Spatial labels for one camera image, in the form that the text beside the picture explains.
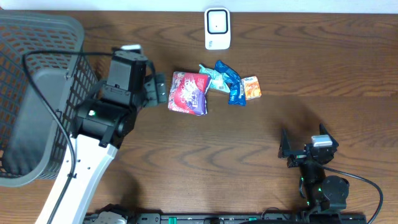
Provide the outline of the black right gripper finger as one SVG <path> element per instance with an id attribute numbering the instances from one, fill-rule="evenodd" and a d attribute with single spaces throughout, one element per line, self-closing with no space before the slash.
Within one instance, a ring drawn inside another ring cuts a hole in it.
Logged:
<path id="1" fill-rule="evenodd" d="M 278 158 L 288 158 L 292 154 L 289 139 L 287 137 L 287 132 L 282 129 Z"/>
<path id="2" fill-rule="evenodd" d="M 331 139 L 332 143 L 335 143 L 336 140 L 333 138 L 333 136 L 327 131 L 326 127 L 320 123 L 319 124 L 319 131 L 320 131 L 320 135 L 327 135 L 329 136 L 329 138 Z"/>

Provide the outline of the red purple snack bag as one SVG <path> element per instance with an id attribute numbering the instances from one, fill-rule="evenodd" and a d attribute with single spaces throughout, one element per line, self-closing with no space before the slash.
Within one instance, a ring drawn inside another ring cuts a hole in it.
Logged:
<path id="1" fill-rule="evenodd" d="M 203 116 L 207 114 L 206 93 L 211 77 L 201 73 L 174 72 L 169 93 L 168 109 Z"/>

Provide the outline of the orange snack packet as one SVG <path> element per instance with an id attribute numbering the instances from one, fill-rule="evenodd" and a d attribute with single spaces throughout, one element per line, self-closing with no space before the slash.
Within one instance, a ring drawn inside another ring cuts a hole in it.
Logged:
<path id="1" fill-rule="evenodd" d="M 246 100 L 260 98 L 262 96 L 257 76 L 245 77 L 241 81 L 243 83 Z"/>

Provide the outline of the light teal snack packet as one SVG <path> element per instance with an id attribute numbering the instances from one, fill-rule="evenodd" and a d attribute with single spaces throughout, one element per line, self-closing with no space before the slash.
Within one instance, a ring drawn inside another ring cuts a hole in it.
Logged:
<path id="1" fill-rule="evenodd" d="M 210 88 L 218 91 L 222 91 L 224 93 L 230 93 L 229 86 L 224 81 L 223 75 L 216 70 L 206 68 L 202 64 L 200 64 L 199 73 L 209 75 L 211 77 Z"/>

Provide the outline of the blue snack wrapper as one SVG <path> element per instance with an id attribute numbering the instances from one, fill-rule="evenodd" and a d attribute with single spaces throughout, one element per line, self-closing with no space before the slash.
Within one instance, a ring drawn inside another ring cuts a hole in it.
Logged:
<path id="1" fill-rule="evenodd" d="M 246 106 L 244 87 L 239 74 L 221 60 L 215 63 L 215 70 L 222 74 L 224 82 L 229 85 L 228 104 Z"/>

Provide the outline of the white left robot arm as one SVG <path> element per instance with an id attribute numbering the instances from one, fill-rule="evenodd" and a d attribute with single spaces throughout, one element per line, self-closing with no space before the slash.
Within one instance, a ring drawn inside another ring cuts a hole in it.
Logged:
<path id="1" fill-rule="evenodd" d="M 140 45 L 114 49 L 107 80 L 77 105 L 63 159 L 37 223 L 82 223 L 98 183 L 133 129 L 138 112 L 166 102 L 164 74 Z"/>

